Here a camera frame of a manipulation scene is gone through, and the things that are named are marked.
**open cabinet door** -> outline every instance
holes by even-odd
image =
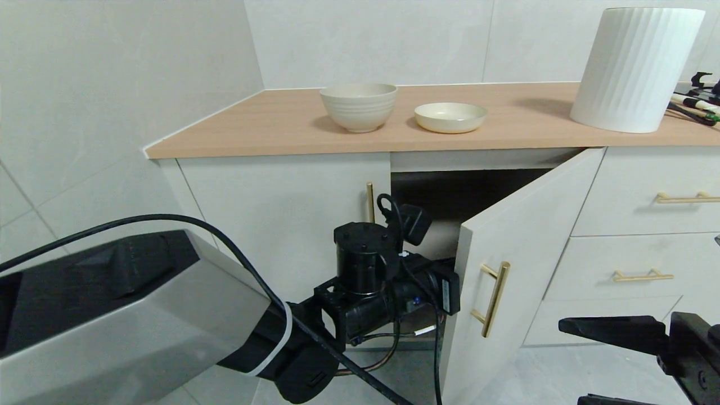
[[[462,224],[461,310],[442,348],[445,404],[482,403],[477,395],[521,346],[603,153],[581,152]]]

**white bowl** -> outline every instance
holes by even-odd
[[[460,102],[436,102],[415,108],[418,125],[440,133],[463,133],[480,128],[487,110]]]
[[[397,87],[391,84],[340,84],[320,90],[330,118],[351,132],[370,132],[384,124],[396,96]]]

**white cabinet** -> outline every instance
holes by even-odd
[[[448,318],[442,350],[447,404],[470,403],[521,346],[602,157],[602,149],[583,151],[463,223],[461,311]],[[496,280],[481,266],[498,270],[501,262],[510,269],[488,312]],[[473,310],[493,318],[487,337]]]
[[[713,282],[714,279],[710,277],[704,278],[704,280],[707,282],[699,282],[698,287],[692,294],[683,295],[672,311],[697,313],[710,325],[720,324],[718,283]],[[666,325],[670,325],[670,314],[666,315],[662,321]]]
[[[543,301],[535,315],[533,325],[525,338],[526,346],[549,344],[593,343],[584,337],[561,332],[558,321],[563,318],[588,316],[638,316],[650,315],[661,321],[668,316],[679,295],[648,298],[623,298],[615,300]]]
[[[283,299],[336,275],[333,229],[368,220],[366,184],[390,192],[390,155],[180,159],[205,220],[226,233]],[[377,211],[378,221],[381,214]]]
[[[572,235],[718,229],[720,148],[608,148]]]
[[[694,293],[703,280],[713,280],[717,273],[718,233],[572,237],[545,299],[576,301]]]

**white drawer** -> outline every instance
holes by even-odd
[[[720,229],[720,199],[658,203],[659,192],[680,199],[699,192],[720,197],[720,148],[608,148],[572,235]]]
[[[680,296],[631,298],[623,300],[542,301],[525,345],[592,343],[592,340],[566,334],[558,330],[563,318],[583,316],[636,316],[650,315],[658,321],[672,310]]]
[[[714,239],[717,234],[572,237],[545,299],[594,300],[692,293],[697,291],[698,284],[717,280],[715,275],[720,266],[720,246]],[[652,279],[622,278],[638,276]]]

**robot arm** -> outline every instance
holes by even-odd
[[[447,314],[459,310],[452,269],[399,256],[395,231],[419,244],[430,226],[419,208],[401,211],[405,227],[337,228],[338,276],[289,304],[337,352],[425,304],[423,291]],[[299,327],[283,339],[287,327],[253,275],[192,232],[127,237],[0,277],[2,404],[145,404],[215,364],[249,373],[279,344],[257,376],[300,404],[330,383],[338,360]]]

